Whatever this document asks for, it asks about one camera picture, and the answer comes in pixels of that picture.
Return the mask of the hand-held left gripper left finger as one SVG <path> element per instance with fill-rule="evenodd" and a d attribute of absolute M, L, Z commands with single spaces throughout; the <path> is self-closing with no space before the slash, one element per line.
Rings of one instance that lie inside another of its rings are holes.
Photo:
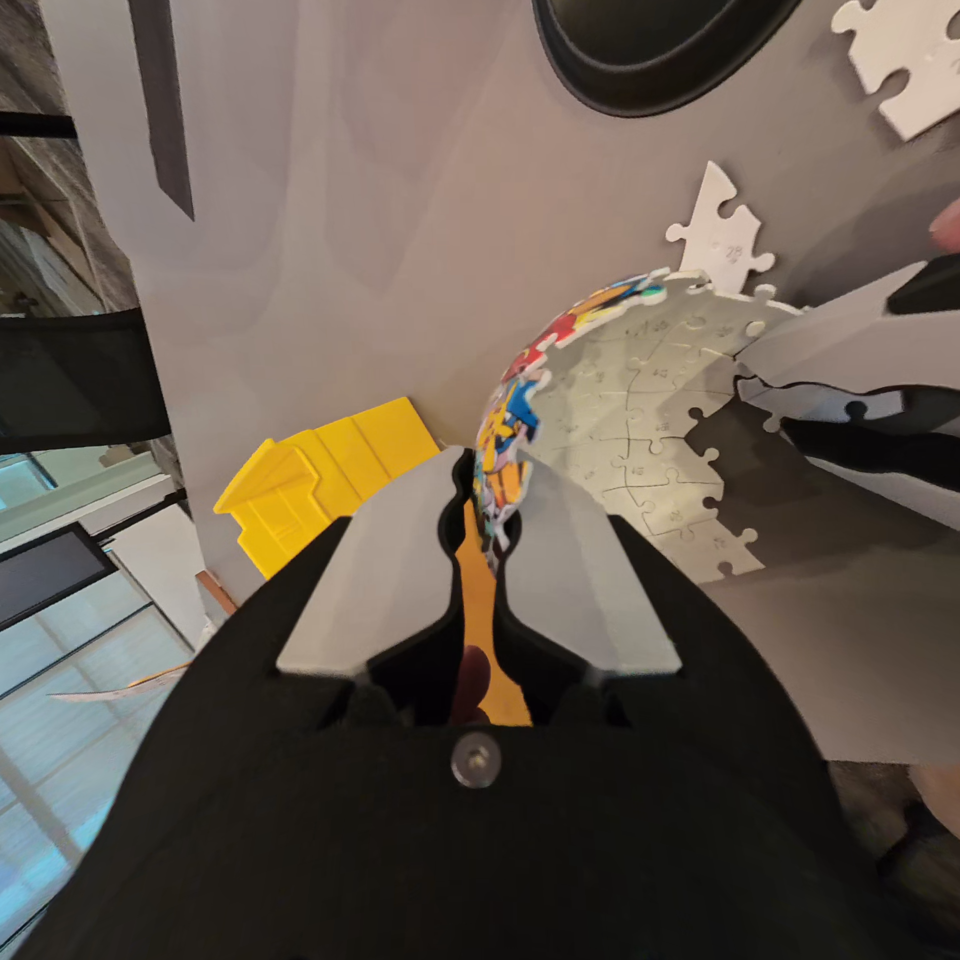
<path fill-rule="evenodd" d="M 464 456 L 472 461 L 450 446 L 356 510 L 278 656 L 279 672 L 360 676 L 447 612 L 453 561 L 440 523 Z"/>

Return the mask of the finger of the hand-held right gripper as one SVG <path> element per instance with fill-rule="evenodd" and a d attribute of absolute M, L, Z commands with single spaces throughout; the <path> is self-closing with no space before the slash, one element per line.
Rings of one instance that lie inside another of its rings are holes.
<path fill-rule="evenodd" d="M 932 522 L 959 528 L 958 420 L 932 429 L 783 417 L 779 432 L 813 466 Z"/>
<path fill-rule="evenodd" d="M 857 395 L 901 391 L 882 426 L 932 429 L 959 417 L 959 310 L 892 315 L 887 298 L 927 262 L 888 273 L 762 335 L 738 356 L 744 378 Z"/>

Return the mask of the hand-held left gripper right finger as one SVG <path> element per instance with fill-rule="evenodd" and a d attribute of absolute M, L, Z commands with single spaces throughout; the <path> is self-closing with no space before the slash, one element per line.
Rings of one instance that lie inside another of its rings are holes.
<path fill-rule="evenodd" d="M 551 466 L 525 460 L 529 484 L 499 562 L 519 625 L 598 674 L 676 674 L 681 659 L 611 517 Z"/>

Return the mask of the white puzzle piece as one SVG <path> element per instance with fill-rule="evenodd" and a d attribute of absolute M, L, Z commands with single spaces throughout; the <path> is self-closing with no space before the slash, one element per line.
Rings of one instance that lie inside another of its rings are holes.
<path fill-rule="evenodd" d="M 900 390 L 856 394 L 810 383 L 774 388 L 755 376 L 739 378 L 736 389 L 740 401 L 767 413 L 763 430 L 769 434 L 780 432 L 789 420 L 843 425 L 858 419 L 884 419 L 905 410 Z"/>
<path fill-rule="evenodd" d="M 665 232 L 670 243 L 682 242 L 678 271 L 705 274 L 713 289 L 739 295 L 750 274 L 764 274 L 776 255 L 756 253 L 762 222 L 745 204 L 724 215 L 724 204 L 738 197 L 738 188 L 714 161 L 706 163 L 689 222 L 672 223 Z"/>
<path fill-rule="evenodd" d="M 924 134 L 959 110 L 959 39 L 950 35 L 957 1 L 850 1 L 830 22 L 852 34 L 847 56 L 868 95 L 895 74 L 906 84 L 878 111 L 902 142 Z"/>

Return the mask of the colourful half-built puzzle ball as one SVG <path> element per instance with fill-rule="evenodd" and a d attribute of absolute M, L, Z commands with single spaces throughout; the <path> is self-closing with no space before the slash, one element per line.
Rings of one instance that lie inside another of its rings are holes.
<path fill-rule="evenodd" d="M 776 288 L 718 292 L 702 271 L 653 270 L 608 285 L 554 318 L 515 356 L 475 441 L 473 499 L 497 572 L 507 522 L 551 468 L 621 517 L 689 580 L 764 569 L 756 531 L 718 519 L 724 481 L 713 448 L 688 435 L 735 395 L 737 357 L 801 316 Z"/>

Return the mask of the yellow plastic bin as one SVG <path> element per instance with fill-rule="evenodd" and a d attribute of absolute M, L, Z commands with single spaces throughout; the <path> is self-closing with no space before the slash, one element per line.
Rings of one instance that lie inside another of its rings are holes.
<path fill-rule="evenodd" d="M 229 481 L 213 511 L 238 524 L 238 545 L 268 580 L 333 521 L 353 515 L 388 483 L 445 447 L 429 433 L 411 400 L 398 398 L 288 438 L 266 438 Z M 482 649 L 491 669 L 479 708 L 494 724 L 530 726 L 522 691 L 495 657 L 495 578 L 480 548 L 473 510 L 465 510 L 464 518 L 465 540 L 457 559 L 465 643 Z"/>

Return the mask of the black round dish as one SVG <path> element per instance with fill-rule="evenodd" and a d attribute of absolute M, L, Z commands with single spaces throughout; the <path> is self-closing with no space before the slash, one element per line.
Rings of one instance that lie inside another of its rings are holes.
<path fill-rule="evenodd" d="M 757 54 L 798 1 L 533 1 L 544 54 L 565 89 L 599 114 L 668 114 Z"/>

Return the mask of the dark monitor screen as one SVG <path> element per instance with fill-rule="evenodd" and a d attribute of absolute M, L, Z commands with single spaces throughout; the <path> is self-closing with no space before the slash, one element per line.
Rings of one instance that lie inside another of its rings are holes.
<path fill-rule="evenodd" d="M 79 523 L 1 554 L 1 630 L 114 574 L 116 565 Z"/>

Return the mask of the dark narrow strip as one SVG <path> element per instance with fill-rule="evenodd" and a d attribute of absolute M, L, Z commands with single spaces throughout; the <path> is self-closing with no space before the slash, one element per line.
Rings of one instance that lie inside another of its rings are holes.
<path fill-rule="evenodd" d="M 171 2 L 128 1 L 126 5 L 157 185 L 190 221 L 194 221 Z"/>

